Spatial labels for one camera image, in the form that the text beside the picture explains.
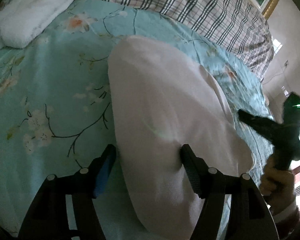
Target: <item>teal floral bed sheet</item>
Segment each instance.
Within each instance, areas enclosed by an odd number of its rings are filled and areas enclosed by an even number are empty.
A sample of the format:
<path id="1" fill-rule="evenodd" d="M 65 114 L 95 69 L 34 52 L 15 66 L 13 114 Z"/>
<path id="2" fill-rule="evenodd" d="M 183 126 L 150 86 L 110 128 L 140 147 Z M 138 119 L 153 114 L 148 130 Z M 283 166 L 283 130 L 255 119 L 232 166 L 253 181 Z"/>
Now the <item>teal floral bed sheet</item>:
<path id="1" fill-rule="evenodd" d="M 233 54 L 164 15 L 76 0 L 25 49 L 0 50 L 0 225 L 11 234 L 17 235 L 47 175 L 73 174 L 107 144 L 116 144 L 107 57 L 121 39 L 135 34 L 178 48 L 215 77 L 237 133 L 252 150 L 250 175 L 259 184 L 272 147 L 236 114 L 244 109 L 270 116 L 253 73 Z M 94 206 L 107 239 L 162 239 L 138 221 L 118 159 Z"/>

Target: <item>metal screw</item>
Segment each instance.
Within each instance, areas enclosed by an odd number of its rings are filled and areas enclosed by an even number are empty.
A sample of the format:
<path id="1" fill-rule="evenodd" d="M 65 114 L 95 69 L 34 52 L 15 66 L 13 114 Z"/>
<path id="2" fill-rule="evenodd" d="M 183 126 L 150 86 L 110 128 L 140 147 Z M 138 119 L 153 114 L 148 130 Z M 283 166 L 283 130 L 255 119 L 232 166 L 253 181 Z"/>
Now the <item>metal screw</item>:
<path id="1" fill-rule="evenodd" d="M 54 174 L 50 174 L 47 176 L 47 180 L 54 180 L 55 179 L 55 175 Z"/>
<path id="2" fill-rule="evenodd" d="M 82 169 L 80 170 L 80 173 L 81 173 L 81 174 L 87 174 L 88 171 L 89 171 L 88 168 L 82 168 Z"/>
<path id="3" fill-rule="evenodd" d="M 242 174 L 242 178 L 245 179 L 245 180 L 249 180 L 250 176 L 249 176 L 249 174 L 244 173 L 244 174 Z"/>
<path id="4" fill-rule="evenodd" d="M 208 172 L 211 173 L 211 174 L 216 174 L 218 171 L 217 171 L 216 168 L 209 168 Z"/>

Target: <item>white pillow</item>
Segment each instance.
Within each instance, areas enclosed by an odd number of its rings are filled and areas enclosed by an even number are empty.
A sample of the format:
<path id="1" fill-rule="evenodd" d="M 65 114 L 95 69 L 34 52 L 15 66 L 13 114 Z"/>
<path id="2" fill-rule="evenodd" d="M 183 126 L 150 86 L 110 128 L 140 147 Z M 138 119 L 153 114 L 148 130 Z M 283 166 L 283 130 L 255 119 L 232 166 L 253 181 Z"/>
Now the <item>white pillow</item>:
<path id="1" fill-rule="evenodd" d="M 178 49 L 141 36 L 108 60 L 114 127 L 128 192 L 141 223 L 168 239 L 189 239 L 204 200 L 193 193 L 179 149 L 239 176 L 252 164 L 215 79 Z"/>

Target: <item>white wall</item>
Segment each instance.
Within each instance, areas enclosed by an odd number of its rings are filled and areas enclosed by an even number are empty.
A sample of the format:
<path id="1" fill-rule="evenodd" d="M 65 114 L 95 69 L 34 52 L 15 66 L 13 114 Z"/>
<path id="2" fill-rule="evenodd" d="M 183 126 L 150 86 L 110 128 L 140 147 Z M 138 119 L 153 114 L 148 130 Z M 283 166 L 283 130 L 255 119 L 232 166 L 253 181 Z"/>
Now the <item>white wall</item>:
<path id="1" fill-rule="evenodd" d="M 288 92 L 294 91 L 300 95 L 300 12 L 292 0 L 280 0 L 268 23 L 273 38 L 283 46 L 269 65 L 263 90 L 275 118 L 280 119 L 285 100 L 282 86 Z"/>

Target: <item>plaid blanket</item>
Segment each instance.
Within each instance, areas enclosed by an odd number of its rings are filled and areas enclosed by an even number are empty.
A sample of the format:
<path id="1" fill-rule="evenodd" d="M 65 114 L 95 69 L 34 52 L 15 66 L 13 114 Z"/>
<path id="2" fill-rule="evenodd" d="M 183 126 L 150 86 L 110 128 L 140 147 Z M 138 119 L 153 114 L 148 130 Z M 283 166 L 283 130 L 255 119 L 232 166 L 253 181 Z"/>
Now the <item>plaid blanket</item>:
<path id="1" fill-rule="evenodd" d="M 248 0 L 104 0 L 152 10 L 234 53 L 262 81 L 274 56 L 269 26 Z"/>

